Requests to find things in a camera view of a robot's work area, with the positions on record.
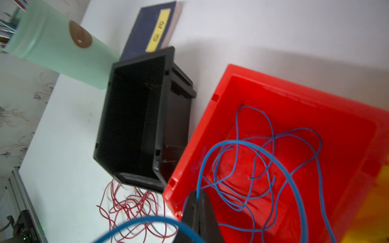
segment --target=yellow label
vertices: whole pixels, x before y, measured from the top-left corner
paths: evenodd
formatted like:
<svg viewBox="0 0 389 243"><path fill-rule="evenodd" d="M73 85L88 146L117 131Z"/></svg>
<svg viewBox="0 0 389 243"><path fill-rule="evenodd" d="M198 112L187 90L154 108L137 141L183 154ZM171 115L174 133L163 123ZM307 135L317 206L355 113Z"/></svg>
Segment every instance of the yellow label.
<svg viewBox="0 0 389 243"><path fill-rule="evenodd" d="M163 31L165 30L166 23L168 22L169 15L170 9L161 9L159 12L157 24L155 25L149 44L147 45L146 52L155 52L157 49L159 41L163 35Z"/></svg>

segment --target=black device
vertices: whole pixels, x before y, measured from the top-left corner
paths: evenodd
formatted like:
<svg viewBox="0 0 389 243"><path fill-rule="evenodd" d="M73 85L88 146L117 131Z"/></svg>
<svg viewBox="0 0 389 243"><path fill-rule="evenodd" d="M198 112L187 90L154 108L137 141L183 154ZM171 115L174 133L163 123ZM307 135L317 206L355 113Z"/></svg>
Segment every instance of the black device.
<svg viewBox="0 0 389 243"><path fill-rule="evenodd" d="M118 182L162 193L188 143L192 81L174 47L113 64L94 159Z"/></svg>
<svg viewBox="0 0 389 243"><path fill-rule="evenodd" d="M32 223L28 210L20 211L18 220L15 222L12 216L8 216L9 223L2 230L11 226L14 230L13 238L0 241L0 243L41 243L38 239L37 232Z"/></svg>
<svg viewBox="0 0 389 243"><path fill-rule="evenodd" d="M203 190L200 191L200 201L196 199L196 191L189 194L181 222L186 223L207 243L224 243L208 194ZM178 231L173 243L194 243L194 241Z"/></svg>

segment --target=yellow object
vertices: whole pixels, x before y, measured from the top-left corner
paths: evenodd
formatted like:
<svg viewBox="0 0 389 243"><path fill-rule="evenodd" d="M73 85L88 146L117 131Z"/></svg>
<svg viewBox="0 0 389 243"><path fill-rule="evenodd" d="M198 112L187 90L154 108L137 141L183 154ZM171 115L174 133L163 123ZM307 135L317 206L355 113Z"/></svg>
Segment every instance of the yellow object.
<svg viewBox="0 0 389 243"><path fill-rule="evenodd" d="M161 9L159 12L159 17L151 35L149 44L147 45L146 52L155 52L157 49L159 41L163 35L163 31L165 30L166 23L168 22L169 15L170 9Z"/></svg>
<svg viewBox="0 0 389 243"><path fill-rule="evenodd" d="M388 237L389 166L385 165L342 243L388 243Z"/></svg>

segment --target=tangled wire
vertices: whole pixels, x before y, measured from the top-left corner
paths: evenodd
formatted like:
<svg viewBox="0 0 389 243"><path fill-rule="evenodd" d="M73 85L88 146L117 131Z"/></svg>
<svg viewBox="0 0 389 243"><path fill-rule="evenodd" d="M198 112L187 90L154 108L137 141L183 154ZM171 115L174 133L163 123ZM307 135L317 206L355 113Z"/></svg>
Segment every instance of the tangled wire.
<svg viewBox="0 0 389 243"><path fill-rule="evenodd" d="M268 121L268 123L269 123L272 135L271 136L252 136L252 137L248 137L248 138L240 138L239 137L238 114L239 114L239 112L242 109L255 110L255 111L261 113L263 116L265 116L267 121ZM294 182L292 176L293 176L293 174L296 171L301 169L303 166L305 166L309 162L315 161L316 162L316 167L317 167L317 173L318 173L318 181L319 181L319 188L318 188L319 191L318 191L318 194L319 194L321 215L322 215L324 224L325 224L325 226L327 228L327 231L329 233L329 236L331 238L331 241L333 243L336 243L335 235L334 235L334 233L332 231L331 225L330 225L328 217L327 217L326 208L325 208L325 202L324 202L323 178L322 178L321 167L320 167L320 162L319 162L319 157L318 157L318 154L320 153L321 148L322 148L322 139L321 139L320 135L317 132L315 132L314 130L310 129L310 128L295 128L295 129L291 129L291 130L288 130L288 131L283 131L283 132L280 132L280 133L274 133L273 125L272 125L272 123L270 121L270 118L263 111L261 111L261 110L259 110L257 108L250 107L250 106L245 106L245 105L241 106L237 110L236 115L235 115L235 122L236 122L236 139L235 140L225 140L225 141L221 141L221 142L215 144L208 151L208 153L206 154L206 156L205 156L205 158L204 158L204 160L202 162L202 165L201 165L201 168L200 168L199 177L198 177L198 181L197 181L197 187L196 187L196 190L197 190L197 200L199 200L200 190L208 188L208 187L214 188L217 191L217 193L220 196L220 198L232 210L237 211L237 212L241 212L243 210L247 210L249 212L251 218L252 218L252 228L251 229L241 228L241 227L237 227L237 226L233 226L233 225L229 225L229 224L225 224L225 223L219 223L219 226L228 227L228 228L235 229L235 230L238 230L238 231L241 231L241 232L251 232L252 236L251 236L250 243L252 243L254 241L254 234L255 233L260 233L261 234L261 242L265 242L264 232L269 230L275 224L275 222L277 220L277 216L278 216L278 205L279 205L280 195L281 195L283 189L285 188L285 186L287 184L289 184L291 189L292 189L292 192L294 194L294 197L295 197L295 200L296 200L296 203L297 203L297 207L298 207L298 211L299 211L299 214L300 214L300 220L301 220L301 242L302 243L306 243L306 242L308 242L308 221L307 221L307 215L306 215L306 212L305 212L305 206L304 206L301 194L300 194L299 189L298 189L296 183ZM316 135L316 137L319 140L319 147L318 147L317 150L314 149L314 147L309 142L307 142L305 139L303 139L300 136L297 136L297 135L293 134L294 132L301 131L301 130L310 131L311 133ZM285 166L274 156L274 154L275 154L275 141L277 139L281 138L281 137L286 137L286 136L293 137L293 138L296 138L296 139L302 141L313 152L313 156L310 159L308 159L307 161L301 163L292 172L288 172L288 170L285 168ZM263 140L263 139L265 139L265 143L263 143L262 145L257 145L255 143L250 142L250 141L255 140L255 139L256 140L260 140L260 139ZM265 149L265 147L267 145L272 145L271 152L268 152ZM235 172L235 170L237 168L237 164L238 163L248 163L248 161L239 161L238 160L239 150L242 149L243 147L246 147L246 148L250 149L255 154L255 157L254 157L254 160L253 160L252 173L251 173L251 175L249 177L250 187L249 187L249 191L248 191L247 195L242 195L241 193L237 192L236 190L231 188L226 183L228 181L228 178L230 178L234 174L234 172ZM234 161L234 164L233 164L232 171L227 176L224 176L223 178L219 178L217 173L218 173L218 170L219 170L219 168L221 166L221 163L222 163L223 154L225 152L227 152L227 151L234 150L234 149L235 149L235 161ZM203 175L203 173L204 173L204 169L205 169L205 164L207 163L210 155L214 151L218 151L218 150L220 150L220 152L218 153L218 155L214 159L214 161L212 163L212 167L211 167L212 168L212 172L213 172L213 182L212 182L209 179L207 179ZM265 168L259 176L255 176L257 161L262 162L263 165L264 165L264 168ZM270 168L270 166L272 164L275 164L279 168L279 170L282 172L282 174L285 176L285 181L283 182L283 185L282 185L282 187L280 188L280 190L278 191L277 194L275 194L275 191L273 189L273 186L274 186L274 183L275 183L275 180L276 180L276 176L274 175L273 178L272 178L270 176L270 173L269 173L269 168ZM253 186L254 186L253 182L255 180L257 180L257 179L260 179L263 176L267 176L268 189L264 193L262 193L260 195L253 196L252 195ZM204 185L204 186L201 186L202 185L202 179L205 179L206 182L207 182L207 184ZM249 203L249 201L251 199L259 199L259 198L262 198L262 197L264 197L264 196L266 196L268 194L270 194L270 198L271 198L271 211L270 211L270 215L268 216L266 222L264 223L263 228L262 229L258 229L258 228L255 227L254 214L252 213L251 209L248 207L248 203Z"/></svg>
<svg viewBox="0 0 389 243"><path fill-rule="evenodd" d="M100 205L97 205L101 216L107 219L109 222L109 231L116 228L118 224L122 223L118 222L120 218L127 221L146 216L159 215L158 209L160 206L158 205L158 195L156 193L151 191L142 192L140 188L125 186L119 183L117 185L115 184L116 183L114 180L108 183L104 189L104 194ZM123 194L123 192L119 193L120 189L124 189L125 192L127 192L128 189L131 189L133 192L128 196L123 196L123 200L118 200L118 195ZM108 210L105 210L102 207L104 198L107 198L109 204L112 205ZM165 202L163 202L163 214L160 216L162 215L164 217L166 216ZM176 226L170 226L168 224L165 224L164 226L164 233L160 232L160 228L161 227L158 227L153 223L141 223L131 228L127 227L125 230L120 231L120 237L116 238L115 236L112 236L111 243L113 240L115 240L117 243L125 243L137 236L140 237L140 235L144 235L144 243L148 233L162 239L163 243L167 238L173 237L178 230Z"/></svg>

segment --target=dark blue book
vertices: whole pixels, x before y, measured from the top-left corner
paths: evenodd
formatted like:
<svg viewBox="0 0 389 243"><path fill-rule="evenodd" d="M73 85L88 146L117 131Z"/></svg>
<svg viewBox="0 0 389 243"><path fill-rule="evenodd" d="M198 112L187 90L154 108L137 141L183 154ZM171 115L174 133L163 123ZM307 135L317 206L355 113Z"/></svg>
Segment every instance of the dark blue book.
<svg viewBox="0 0 389 243"><path fill-rule="evenodd" d="M176 1L141 8L120 61L167 47L181 11Z"/></svg>

